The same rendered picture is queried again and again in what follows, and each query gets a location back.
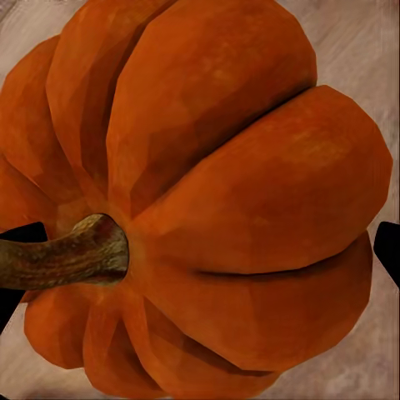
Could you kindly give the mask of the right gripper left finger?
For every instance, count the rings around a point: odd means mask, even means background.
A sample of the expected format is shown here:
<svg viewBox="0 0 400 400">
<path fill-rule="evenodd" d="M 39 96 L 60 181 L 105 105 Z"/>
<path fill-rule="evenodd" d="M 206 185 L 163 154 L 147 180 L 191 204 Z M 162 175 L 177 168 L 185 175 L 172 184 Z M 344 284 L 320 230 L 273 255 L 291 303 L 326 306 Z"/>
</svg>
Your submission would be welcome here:
<svg viewBox="0 0 400 400">
<path fill-rule="evenodd" d="M 0 238 L 20 243 L 40 243 L 47 241 L 45 227 L 41 222 L 30 223 L 0 233 Z M 0 288 L 0 334 L 2 334 L 26 290 Z"/>
</svg>

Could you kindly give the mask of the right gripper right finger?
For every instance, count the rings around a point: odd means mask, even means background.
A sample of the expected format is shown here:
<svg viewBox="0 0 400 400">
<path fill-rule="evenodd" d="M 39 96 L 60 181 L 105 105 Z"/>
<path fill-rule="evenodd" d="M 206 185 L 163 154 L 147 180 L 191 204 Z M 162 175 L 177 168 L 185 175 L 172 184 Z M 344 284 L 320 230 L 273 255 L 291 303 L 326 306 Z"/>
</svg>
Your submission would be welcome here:
<svg viewBox="0 0 400 400">
<path fill-rule="evenodd" d="M 381 222 L 373 251 L 400 289 L 400 225 Z"/>
</svg>

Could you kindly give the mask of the pumpkin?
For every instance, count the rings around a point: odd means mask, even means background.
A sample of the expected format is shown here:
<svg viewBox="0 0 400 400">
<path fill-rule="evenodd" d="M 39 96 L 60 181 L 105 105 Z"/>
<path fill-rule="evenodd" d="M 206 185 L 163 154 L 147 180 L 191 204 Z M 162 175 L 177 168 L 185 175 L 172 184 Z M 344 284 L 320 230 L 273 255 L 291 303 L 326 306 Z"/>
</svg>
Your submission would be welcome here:
<svg viewBox="0 0 400 400">
<path fill-rule="evenodd" d="M 0 288 L 57 367 L 247 400 L 368 305 L 393 159 L 275 0 L 88 0 L 0 90 Z"/>
</svg>

